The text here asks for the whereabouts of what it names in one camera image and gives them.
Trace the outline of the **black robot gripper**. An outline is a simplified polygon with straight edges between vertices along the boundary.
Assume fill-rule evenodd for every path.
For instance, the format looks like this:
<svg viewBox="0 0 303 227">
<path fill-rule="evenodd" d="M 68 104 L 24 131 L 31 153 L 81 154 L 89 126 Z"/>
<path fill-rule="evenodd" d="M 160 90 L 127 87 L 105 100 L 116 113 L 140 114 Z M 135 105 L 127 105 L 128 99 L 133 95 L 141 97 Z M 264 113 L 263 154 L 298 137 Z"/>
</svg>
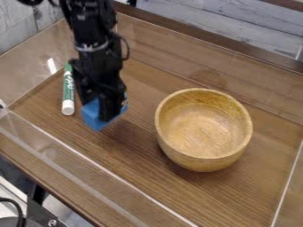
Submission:
<svg viewBox="0 0 303 227">
<path fill-rule="evenodd" d="M 69 60 L 72 75 L 81 105 L 99 98 L 99 119 L 111 121 L 125 106 L 127 86 L 120 79 L 123 61 L 120 35 L 75 36 L 79 57 Z"/>
</svg>

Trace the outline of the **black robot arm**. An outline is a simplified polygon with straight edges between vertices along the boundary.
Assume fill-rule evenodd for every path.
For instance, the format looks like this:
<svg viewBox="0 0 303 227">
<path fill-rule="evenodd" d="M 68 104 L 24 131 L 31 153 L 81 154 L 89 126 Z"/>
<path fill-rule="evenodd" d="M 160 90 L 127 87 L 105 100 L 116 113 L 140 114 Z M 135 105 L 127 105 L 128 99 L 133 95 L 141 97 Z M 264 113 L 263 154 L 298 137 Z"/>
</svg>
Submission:
<svg viewBox="0 0 303 227">
<path fill-rule="evenodd" d="M 63 11 L 73 35 L 79 56 L 68 61 L 81 105 L 96 102 L 96 118 L 108 122 L 121 114 L 127 86 L 120 79 L 121 44 L 125 39 L 113 31 L 117 16 L 112 0 L 47 0 Z"/>
</svg>

